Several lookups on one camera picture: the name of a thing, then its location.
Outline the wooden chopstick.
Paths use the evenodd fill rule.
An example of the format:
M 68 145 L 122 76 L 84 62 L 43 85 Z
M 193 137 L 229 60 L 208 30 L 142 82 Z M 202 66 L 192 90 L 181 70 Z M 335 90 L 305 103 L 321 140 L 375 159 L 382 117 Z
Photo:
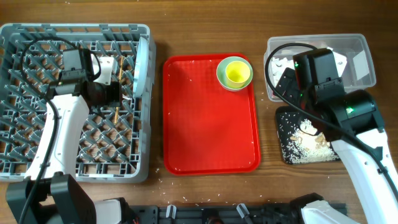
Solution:
M 121 83 L 122 74 L 123 74 L 123 61 L 124 61 L 123 58 L 124 58 L 123 56 L 120 56 L 119 74 L 118 74 L 118 82 L 119 82 L 119 83 Z M 115 126 L 116 126 L 117 123 L 118 123 L 119 109 L 120 109 L 120 107 L 121 107 L 121 103 L 122 103 L 122 100 L 123 100 L 122 96 L 123 96 L 123 95 L 121 95 L 121 97 L 119 98 L 119 99 L 120 99 L 120 101 L 119 101 L 119 102 L 120 102 L 119 106 L 117 106 L 116 109 L 115 109 L 115 116 L 114 116 L 114 125 L 115 125 Z

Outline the white napkin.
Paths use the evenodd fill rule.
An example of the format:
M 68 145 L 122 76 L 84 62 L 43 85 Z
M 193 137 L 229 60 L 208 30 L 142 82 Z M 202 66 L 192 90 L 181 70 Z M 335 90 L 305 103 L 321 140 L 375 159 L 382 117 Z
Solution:
M 275 58 L 272 57 L 271 59 L 271 70 L 272 70 L 272 77 L 274 79 L 274 84 L 276 85 L 282 74 L 284 73 L 286 68 L 294 68 L 294 61 L 293 60 L 288 60 L 286 57 L 285 58 Z

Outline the large light blue plate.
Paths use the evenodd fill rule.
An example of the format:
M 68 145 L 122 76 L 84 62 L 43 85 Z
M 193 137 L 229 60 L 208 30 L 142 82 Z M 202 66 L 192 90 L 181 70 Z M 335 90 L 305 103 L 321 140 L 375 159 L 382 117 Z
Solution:
M 137 46 L 136 64 L 134 69 L 134 97 L 141 97 L 147 78 L 149 65 L 149 43 L 147 39 L 141 37 Z

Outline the yellow cup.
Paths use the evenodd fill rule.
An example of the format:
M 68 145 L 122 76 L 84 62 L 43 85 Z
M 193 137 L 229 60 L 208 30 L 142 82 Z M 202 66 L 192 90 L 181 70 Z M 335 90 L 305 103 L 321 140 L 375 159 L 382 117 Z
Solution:
M 249 65 L 242 61 L 232 61 L 226 66 L 226 84 L 230 88 L 241 88 L 248 81 L 251 72 Z

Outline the green bowl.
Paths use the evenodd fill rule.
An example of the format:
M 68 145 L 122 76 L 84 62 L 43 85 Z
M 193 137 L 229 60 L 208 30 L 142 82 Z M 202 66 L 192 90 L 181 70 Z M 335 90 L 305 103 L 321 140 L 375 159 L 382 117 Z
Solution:
M 225 74 L 226 66 L 232 61 L 242 61 L 242 62 L 245 62 L 246 64 L 249 65 L 251 75 L 250 75 L 248 81 L 241 88 L 237 88 L 237 89 L 230 88 L 226 84 L 226 74 Z M 229 91 L 240 91 L 243 88 L 246 88 L 251 83 L 252 78 L 253 78 L 253 70 L 252 70 L 252 66 L 250 65 L 250 63 L 246 59 L 243 59 L 242 57 L 232 56 L 232 57 L 227 57 L 227 58 L 223 59 L 218 64 L 217 69 L 216 69 L 216 76 L 218 78 L 218 81 L 220 82 L 220 85 L 223 88 L 225 88 L 225 89 L 227 89 Z

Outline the white plastic fork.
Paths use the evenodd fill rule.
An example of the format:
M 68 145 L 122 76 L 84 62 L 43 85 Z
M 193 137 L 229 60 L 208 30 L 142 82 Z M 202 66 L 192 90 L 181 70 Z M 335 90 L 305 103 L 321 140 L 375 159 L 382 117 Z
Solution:
M 125 100 L 132 100 L 132 98 L 130 96 L 126 96 L 126 95 L 122 95 L 123 99 Z

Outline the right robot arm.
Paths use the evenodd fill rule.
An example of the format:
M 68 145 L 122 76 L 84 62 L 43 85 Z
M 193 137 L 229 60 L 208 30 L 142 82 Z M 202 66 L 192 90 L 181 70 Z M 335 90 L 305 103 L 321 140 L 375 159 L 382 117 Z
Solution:
M 272 91 L 318 124 L 345 165 L 368 223 L 397 223 L 397 171 L 372 96 L 346 93 L 336 70 L 286 68 Z

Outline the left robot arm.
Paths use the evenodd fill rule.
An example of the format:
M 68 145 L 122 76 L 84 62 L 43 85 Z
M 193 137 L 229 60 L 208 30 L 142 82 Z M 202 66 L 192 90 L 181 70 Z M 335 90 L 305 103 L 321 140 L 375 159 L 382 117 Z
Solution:
M 92 106 L 120 106 L 121 86 L 111 72 L 64 71 L 45 95 L 47 119 L 33 163 L 6 201 L 19 223 L 126 223 L 123 198 L 94 202 L 76 181 L 80 135 Z

